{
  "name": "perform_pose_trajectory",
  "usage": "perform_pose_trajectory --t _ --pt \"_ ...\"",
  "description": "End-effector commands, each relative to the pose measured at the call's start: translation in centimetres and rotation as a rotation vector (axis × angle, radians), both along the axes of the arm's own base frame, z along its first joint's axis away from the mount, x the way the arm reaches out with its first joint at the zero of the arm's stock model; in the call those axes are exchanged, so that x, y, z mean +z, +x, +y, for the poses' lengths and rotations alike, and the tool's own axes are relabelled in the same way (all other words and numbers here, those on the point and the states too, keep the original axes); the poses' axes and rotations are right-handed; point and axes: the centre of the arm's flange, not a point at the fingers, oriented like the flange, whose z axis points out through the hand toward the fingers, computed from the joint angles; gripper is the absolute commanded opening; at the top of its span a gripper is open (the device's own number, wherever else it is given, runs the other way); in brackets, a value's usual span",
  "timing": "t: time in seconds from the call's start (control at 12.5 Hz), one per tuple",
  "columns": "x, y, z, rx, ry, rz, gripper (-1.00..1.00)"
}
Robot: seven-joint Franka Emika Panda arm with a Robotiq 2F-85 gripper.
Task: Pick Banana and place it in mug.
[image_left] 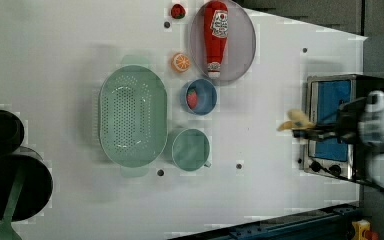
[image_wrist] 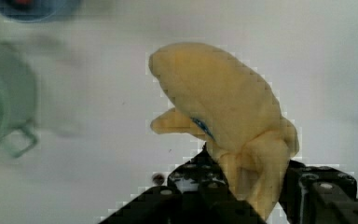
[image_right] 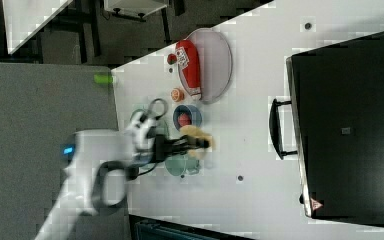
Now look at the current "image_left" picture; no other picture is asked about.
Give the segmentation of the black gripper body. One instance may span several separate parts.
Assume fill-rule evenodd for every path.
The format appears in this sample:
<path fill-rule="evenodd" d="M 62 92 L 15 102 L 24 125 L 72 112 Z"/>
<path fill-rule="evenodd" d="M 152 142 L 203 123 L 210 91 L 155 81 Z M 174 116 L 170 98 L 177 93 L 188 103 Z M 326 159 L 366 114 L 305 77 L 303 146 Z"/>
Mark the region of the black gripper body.
<path fill-rule="evenodd" d="M 358 123 L 365 112 L 366 97 L 360 97 L 339 105 L 335 132 L 338 141 L 346 144 L 361 142 Z"/>

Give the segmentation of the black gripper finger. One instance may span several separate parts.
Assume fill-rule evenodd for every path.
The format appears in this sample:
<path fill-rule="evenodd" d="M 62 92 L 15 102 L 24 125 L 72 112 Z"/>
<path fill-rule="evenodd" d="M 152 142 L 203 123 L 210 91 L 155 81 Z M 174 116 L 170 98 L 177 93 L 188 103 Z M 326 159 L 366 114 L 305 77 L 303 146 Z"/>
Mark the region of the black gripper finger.
<path fill-rule="evenodd" d="M 293 130 L 333 131 L 334 129 L 335 124 L 314 124 L 311 122 L 306 124 L 296 123 L 293 127 Z"/>
<path fill-rule="evenodd" d="M 292 135 L 294 138 L 307 140 L 326 140 L 336 137 L 336 134 L 334 132 L 323 132 L 313 130 L 293 130 Z"/>

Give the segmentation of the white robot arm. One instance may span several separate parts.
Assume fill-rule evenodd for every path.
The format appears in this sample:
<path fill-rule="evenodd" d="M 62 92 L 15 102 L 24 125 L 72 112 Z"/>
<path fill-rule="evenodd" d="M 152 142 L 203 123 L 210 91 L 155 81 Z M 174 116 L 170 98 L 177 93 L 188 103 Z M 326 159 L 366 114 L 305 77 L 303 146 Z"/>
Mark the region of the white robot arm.
<path fill-rule="evenodd" d="M 314 123 L 303 111 L 292 109 L 289 120 L 278 129 L 291 131 L 307 146 L 334 140 L 361 150 L 348 162 L 348 179 L 384 189 L 384 92 L 372 91 L 343 103 L 333 116 L 332 123 Z"/>

